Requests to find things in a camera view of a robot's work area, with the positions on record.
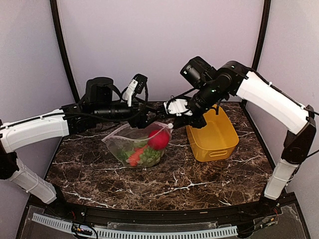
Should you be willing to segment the red toy tomato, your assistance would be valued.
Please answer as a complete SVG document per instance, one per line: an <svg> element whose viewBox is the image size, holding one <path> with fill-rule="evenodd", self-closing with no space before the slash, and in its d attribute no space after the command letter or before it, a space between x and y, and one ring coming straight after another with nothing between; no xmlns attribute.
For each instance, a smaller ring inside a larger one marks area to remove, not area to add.
<svg viewBox="0 0 319 239"><path fill-rule="evenodd" d="M154 150L164 149L170 141L170 134L165 130L153 130L149 134L148 146Z"/></svg>

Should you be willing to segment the clear zip top bag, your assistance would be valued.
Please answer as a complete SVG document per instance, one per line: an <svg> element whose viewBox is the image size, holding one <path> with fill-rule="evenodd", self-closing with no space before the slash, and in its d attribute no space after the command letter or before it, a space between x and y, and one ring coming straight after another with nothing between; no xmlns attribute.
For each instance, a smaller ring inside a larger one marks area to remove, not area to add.
<svg viewBox="0 0 319 239"><path fill-rule="evenodd" d="M142 148L145 145L148 146L149 134L153 130L165 130L170 134L171 140L173 125L172 123L167 124L156 121L146 128L138 129L132 128L127 123L104 137L102 142L106 144L107 149L122 163L123 166L128 168L148 168L154 165L144 166L138 163L137 166L131 166L128 162L128 158L137 150L137 148Z"/></svg>

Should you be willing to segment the yellow plastic basket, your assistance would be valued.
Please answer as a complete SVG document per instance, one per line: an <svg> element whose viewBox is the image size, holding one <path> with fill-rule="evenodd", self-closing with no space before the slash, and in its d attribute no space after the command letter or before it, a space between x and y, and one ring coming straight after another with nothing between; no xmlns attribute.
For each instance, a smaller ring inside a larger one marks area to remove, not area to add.
<svg viewBox="0 0 319 239"><path fill-rule="evenodd" d="M224 160L239 143L237 132L222 107L204 114L207 125L201 129L186 126L188 141L199 162Z"/></svg>

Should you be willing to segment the green toy grapes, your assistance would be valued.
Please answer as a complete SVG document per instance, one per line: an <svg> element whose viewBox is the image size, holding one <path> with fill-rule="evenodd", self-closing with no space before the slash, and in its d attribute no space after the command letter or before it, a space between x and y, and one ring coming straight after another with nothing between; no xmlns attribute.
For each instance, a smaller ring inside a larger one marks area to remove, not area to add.
<svg viewBox="0 0 319 239"><path fill-rule="evenodd" d="M160 161L163 154L164 150L154 150L151 147L147 147L140 155L139 164L144 166L155 165Z"/></svg>

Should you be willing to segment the red toy chili pepper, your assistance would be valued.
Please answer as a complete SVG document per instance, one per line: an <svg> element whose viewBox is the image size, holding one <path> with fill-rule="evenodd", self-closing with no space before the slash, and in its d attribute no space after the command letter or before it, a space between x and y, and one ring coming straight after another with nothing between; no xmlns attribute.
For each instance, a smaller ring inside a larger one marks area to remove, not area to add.
<svg viewBox="0 0 319 239"><path fill-rule="evenodd" d="M145 145L142 148L137 148L137 150L128 158L128 162L131 166L137 166L140 161L140 156L144 153L144 150L148 146Z"/></svg>

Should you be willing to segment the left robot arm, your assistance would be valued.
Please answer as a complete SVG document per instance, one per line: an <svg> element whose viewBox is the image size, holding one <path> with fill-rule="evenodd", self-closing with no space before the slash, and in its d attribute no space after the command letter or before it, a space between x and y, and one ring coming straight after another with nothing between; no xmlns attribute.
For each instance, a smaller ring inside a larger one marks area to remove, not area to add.
<svg viewBox="0 0 319 239"><path fill-rule="evenodd" d="M56 137L65 137L94 128L102 122L127 121L133 127L146 126L147 99L140 107L134 98L147 92L147 77L136 74L120 92L107 77L88 80L79 102L33 118L5 123L0 127L0 178L8 180L36 196L59 217L70 213L70 205L56 186L46 182L26 167L16 150Z"/></svg>

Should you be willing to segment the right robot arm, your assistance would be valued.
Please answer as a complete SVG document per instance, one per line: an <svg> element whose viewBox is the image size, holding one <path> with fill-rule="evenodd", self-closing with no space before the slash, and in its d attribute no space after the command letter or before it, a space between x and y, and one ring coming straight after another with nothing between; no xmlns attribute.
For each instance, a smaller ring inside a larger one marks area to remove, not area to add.
<svg viewBox="0 0 319 239"><path fill-rule="evenodd" d="M181 69L180 74L197 92L189 99L185 93L172 98L165 110L174 115L174 128L190 125L206 126L203 115L214 104L230 95L253 103L276 118L287 128L284 149L270 179L249 216L265 216L278 205L278 198L301 164L309 157L316 135L313 107L304 106L265 80L256 70L237 61L229 61L215 69L196 56Z"/></svg>

